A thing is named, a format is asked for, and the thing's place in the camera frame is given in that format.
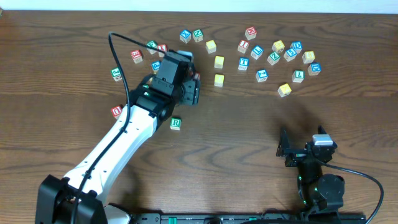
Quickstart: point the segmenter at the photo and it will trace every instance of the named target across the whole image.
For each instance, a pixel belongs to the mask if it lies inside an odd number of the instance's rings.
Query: wooden table
[[[237,51],[246,27],[264,47],[259,60],[238,71]],[[179,40],[182,29],[202,29],[204,40]],[[115,122],[110,108],[125,102],[107,34],[116,31],[170,49],[189,50],[201,72],[197,106],[179,106],[182,130],[167,122],[136,152],[114,184],[110,202],[131,211],[262,212],[303,206],[297,170],[276,158],[285,125],[298,146],[324,125],[339,148],[331,164],[368,173],[384,186],[373,223],[398,217],[398,16],[349,14],[226,14],[174,12],[4,11],[0,19],[0,222],[32,223],[37,189],[48,174],[61,178],[102,139]],[[205,42],[214,39],[215,54]],[[323,71],[292,83],[307,71],[302,53],[289,63],[266,62],[274,41],[300,40]],[[151,72],[157,54],[133,63],[137,46],[115,45],[131,88]],[[225,56],[222,70],[215,55]],[[269,78],[257,83],[255,72]],[[213,86],[216,73],[224,87]],[[289,83],[285,98],[278,87]],[[341,211],[376,206],[379,189],[368,179],[324,168],[345,178]]]

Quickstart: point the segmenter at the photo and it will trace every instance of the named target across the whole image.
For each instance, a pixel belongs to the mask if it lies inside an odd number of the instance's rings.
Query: letter z block
[[[203,33],[200,29],[193,31],[193,40],[197,43],[203,40]]]

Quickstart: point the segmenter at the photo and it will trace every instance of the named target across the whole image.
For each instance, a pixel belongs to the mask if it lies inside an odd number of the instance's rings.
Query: small robot arm
[[[87,179],[79,202],[77,223],[129,223],[128,213],[114,206],[103,207],[106,197],[132,155],[168,119],[175,105],[195,105],[200,92],[200,76],[193,65],[193,55],[169,51],[157,75],[149,75],[129,93],[129,125],[95,165]],[[37,198],[37,224],[70,223],[77,189],[86,171],[126,122],[127,107],[111,130],[91,153],[63,179],[49,175],[40,185]]]

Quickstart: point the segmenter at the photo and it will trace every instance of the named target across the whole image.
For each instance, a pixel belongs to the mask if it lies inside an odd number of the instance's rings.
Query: white wall
[[[3,9],[398,14],[398,0],[0,0]]]

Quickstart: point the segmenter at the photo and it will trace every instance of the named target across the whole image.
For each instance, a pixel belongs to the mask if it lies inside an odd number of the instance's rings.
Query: wooden toy block
[[[159,50],[164,51],[164,52],[167,51],[167,46],[166,46],[165,44],[159,44],[159,45],[157,46],[157,48],[158,48]],[[159,57],[164,57],[164,53],[160,53],[160,52],[159,52]]]
[[[288,49],[285,51],[284,54],[284,58],[286,59],[286,61],[291,61],[293,59],[295,59],[297,56],[297,53],[293,50],[293,49]]]
[[[206,50],[209,54],[216,52],[217,50],[216,42],[214,42],[214,40],[206,42]]]
[[[214,86],[223,87],[224,75],[216,74],[214,78]]]
[[[152,64],[150,66],[152,67],[152,70],[154,71],[154,74],[156,74],[157,71],[159,71],[159,68],[160,68],[160,61],[152,62]]]
[[[304,71],[296,70],[293,73],[293,82],[301,83],[304,80]]]
[[[135,50],[131,52],[131,57],[134,63],[140,63],[142,62],[142,55],[139,50]]]
[[[242,53],[246,53],[246,50],[249,48],[249,42],[241,40],[238,45],[238,51]]]
[[[249,28],[246,29],[244,35],[246,36],[246,38],[248,40],[251,40],[251,39],[256,38],[257,31],[256,31],[256,29],[254,27],[249,27]]]
[[[183,30],[180,34],[180,40],[187,44],[191,40],[191,36],[189,30]]]
[[[223,68],[223,65],[224,65],[224,57],[216,56],[216,59],[214,60],[214,67]]]
[[[121,75],[121,73],[120,73],[120,71],[119,71],[119,68],[112,69],[112,70],[111,70],[111,73],[112,73],[113,79],[114,79],[116,82],[122,80],[122,75]]]
[[[296,53],[300,53],[303,49],[303,45],[300,41],[295,41],[290,45],[290,48],[293,49]]]
[[[246,71],[248,69],[248,66],[249,66],[249,59],[247,59],[247,58],[239,59],[239,67],[238,67],[239,70]]]
[[[181,128],[181,119],[180,118],[172,118],[170,122],[170,129],[179,131]]]
[[[284,84],[281,85],[278,89],[278,93],[280,97],[285,97],[289,95],[292,92],[292,89],[290,88],[289,84]]]
[[[272,50],[277,52],[278,54],[283,52],[285,49],[285,45],[281,40],[278,40],[277,42],[274,42],[274,44],[272,44]]]
[[[260,46],[255,46],[254,48],[253,48],[253,50],[251,51],[251,56],[254,58],[254,59],[259,59],[260,57],[261,57],[261,55],[262,55],[262,53],[264,52],[264,49],[263,48],[261,48]]]
[[[147,46],[157,49],[157,43],[156,43],[154,40],[150,40],[150,41],[147,43]],[[152,49],[148,49],[148,51],[149,51],[150,54],[154,54],[154,53],[157,52],[156,50],[152,50]]]
[[[304,52],[303,63],[312,63],[315,60],[315,54],[311,52]]]
[[[321,65],[319,63],[312,63],[308,67],[308,74],[309,75],[318,75],[322,71]]]
[[[111,109],[111,112],[114,118],[119,119],[120,115],[122,114],[122,107],[115,106],[114,108]]]
[[[267,61],[271,64],[271,65],[275,65],[280,59],[280,56],[277,52],[273,52],[268,56]]]
[[[256,73],[256,78],[257,78],[257,82],[266,81],[267,78],[268,78],[267,70],[265,70],[265,69],[258,70],[257,73]]]
[[[203,40],[203,33],[200,29],[193,31],[193,40],[197,43]]]

